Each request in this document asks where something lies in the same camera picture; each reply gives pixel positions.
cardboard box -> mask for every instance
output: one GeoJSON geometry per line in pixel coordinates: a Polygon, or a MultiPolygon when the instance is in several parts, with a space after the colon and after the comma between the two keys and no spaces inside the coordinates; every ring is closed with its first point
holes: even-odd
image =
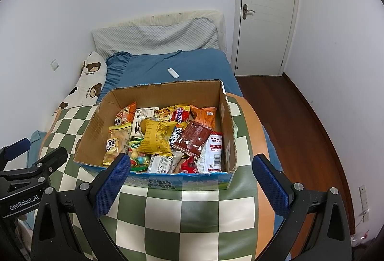
{"type": "Polygon", "coordinates": [[[156,174],[131,172],[125,184],[172,190],[225,190],[236,170],[234,125],[223,83],[219,80],[179,81],[117,88],[100,102],[88,124],[73,160],[96,175],[108,138],[108,127],[114,125],[116,114],[128,104],[137,108],[164,108],[175,104],[193,104],[198,108],[217,107],[216,131],[223,133],[222,170],[226,172],[194,174],[156,174]]]}

door handle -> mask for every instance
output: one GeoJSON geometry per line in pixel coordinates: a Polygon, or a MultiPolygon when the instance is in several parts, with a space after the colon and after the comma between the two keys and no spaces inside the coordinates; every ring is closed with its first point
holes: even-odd
{"type": "Polygon", "coordinates": [[[254,10],[248,10],[248,6],[247,6],[247,5],[244,5],[244,6],[243,6],[243,19],[246,19],[246,16],[248,15],[248,12],[253,12],[253,13],[255,13],[254,10]]]}

wooden floor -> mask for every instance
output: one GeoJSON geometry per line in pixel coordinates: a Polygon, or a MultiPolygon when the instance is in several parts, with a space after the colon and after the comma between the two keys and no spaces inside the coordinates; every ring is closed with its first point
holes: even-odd
{"type": "MultiPolygon", "coordinates": [[[[350,193],[348,187],[345,188],[346,180],[341,180],[343,171],[340,175],[333,157],[336,152],[333,146],[330,147],[329,138],[327,141],[327,136],[322,133],[324,129],[319,127],[319,122],[312,116],[314,113],[308,110],[303,96],[295,90],[292,82],[285,77],[236,78],[244,98],[266,128],[291,182],[301,182],[307,189],[318,191],[337,187],[343,197],[347,216],[353,217],[352,203],[348,205],[350,193]]],[[[309,216],[305,221],[291,251],[293,257],[300,252],[312,218],[309,216]]]]}

baseboard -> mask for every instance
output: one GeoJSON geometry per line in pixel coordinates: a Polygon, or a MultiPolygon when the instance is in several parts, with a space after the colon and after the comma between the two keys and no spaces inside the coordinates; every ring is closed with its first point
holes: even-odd
{"type": "Polygon", "coordinates": [[[327,131],[325,131],[323,124],[321,123],[319,117],[317,117],[312,106],[308,103],[306,98],[303,96],[303,94],[301,94],[300,90],[297,88],[297,86],[295,86],[293,81],[288,77],[288,75],[286,73],[283,73],[283,78],[291,85],[291,87],[296,91],[297,95],[302,100],[302,102],[305,105],[305,107],[307,108],[308,112],[311,114],[313,120],[316,122],[321,134],[323,135],[325,142],[327,143],[328,149],[331,152],[332,159],[335,162],[337,173],[339,174],[341,184],[342,184],[342,187],[344,189],[345,200],[346,200],[346,204],[345,204],[346,208],[345,209],[347,212],[349,231],[352,235],[355,233],[355,216],[354,216],[354,212],[353,212],[352,197],[351,197],[351,191],[350,191],[349,186],[348,186],[347,178],[345,176],[344,169],[342,168],[339,156],[336,153],[335,147],[333,146],[332,141],[331,141],[330,137],[328,136],[327,131]]]}

bear print pillow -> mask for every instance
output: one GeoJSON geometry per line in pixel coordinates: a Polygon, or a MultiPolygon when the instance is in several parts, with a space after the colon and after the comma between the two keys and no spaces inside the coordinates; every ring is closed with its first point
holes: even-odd
{"type": "Polygon", "coordinates": [[[104,59],[95,51],[83,61],[80,78],[59,107],[71,108],[81,105],[93,105],[101,93],[107,74],[104,59]]]}

